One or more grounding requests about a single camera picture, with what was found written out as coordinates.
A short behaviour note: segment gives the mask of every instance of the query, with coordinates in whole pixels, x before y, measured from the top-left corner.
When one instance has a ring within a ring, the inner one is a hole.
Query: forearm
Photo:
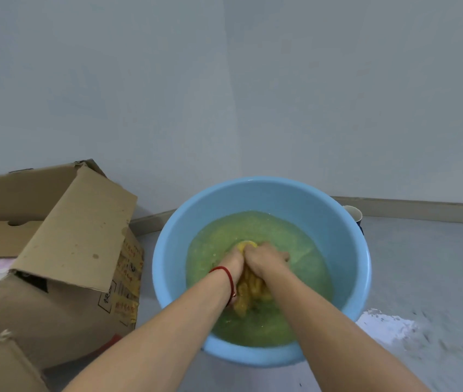
[[[321,390],[428,390],[398,359],[286,267],[275,267],[264,278]]]
[[[92,362],[66,392],[175,391],[226,306],[230,284],[214,271]]]

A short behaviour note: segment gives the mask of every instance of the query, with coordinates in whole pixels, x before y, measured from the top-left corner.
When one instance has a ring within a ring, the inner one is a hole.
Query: white wall
[[[222,0],[2,0],[0,173],[94,158],[143,216],[240,175]]]
[[[463,202],[463,0],[1,0],[0,173],[84,158],[134,216],[250,174]]]
[[[224,5],[243,173],[463,202],[463,0]]]

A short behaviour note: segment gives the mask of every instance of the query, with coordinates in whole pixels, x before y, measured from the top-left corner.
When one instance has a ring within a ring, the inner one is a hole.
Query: hand
[[[237,287],[237,282],[242,274],[242,269],[244,268],[244,257],[242,253],[237,248],[230,250],[221,260],[219,265],[228,268],[228,271],[231,274],[235,287]]]
[[[268,268],[287,265],[286,262],[289,260],[289,253],[280,252],[271,243],[265,242],[256,248],[250,244],[246,245],[244,248],[244,257],[255,275],[264,279]]]

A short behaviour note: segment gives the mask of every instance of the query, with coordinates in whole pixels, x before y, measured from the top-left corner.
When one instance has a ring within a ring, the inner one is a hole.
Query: red bracelet
[[[233,283],[232,274],[230,274],[230,272],[228,271],[228,268],[223,267],[222,265],[212,268],[211,270],[209,270],[209,272],[213,272],[215,270],[224,270],[224,272],[226,272],[226,274],[228,275],[228,279],[230,279],[231,294],[230,294],[230,299],[228,300],[228,304],[226,304],[226,306],[228,306],[231,303],[232,298],[237,296],[237,294],[235,293],[235,285]]]

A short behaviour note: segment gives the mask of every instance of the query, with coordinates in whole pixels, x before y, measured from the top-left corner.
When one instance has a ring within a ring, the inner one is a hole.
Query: water
[[[288,264],[294,274],[326,299],[332,299],[331,278],[324,258],[311,238],[292,223],[255,211],[222,217],[199,231],[188,248],[187,286],[201,280],[230,248],[243,240],[269,241],[278,250],[289,252]],[[274,301],[256,302],[244,318],[226,308],[213,333],[225,341],[248,347],[273,347],[295,340]]]

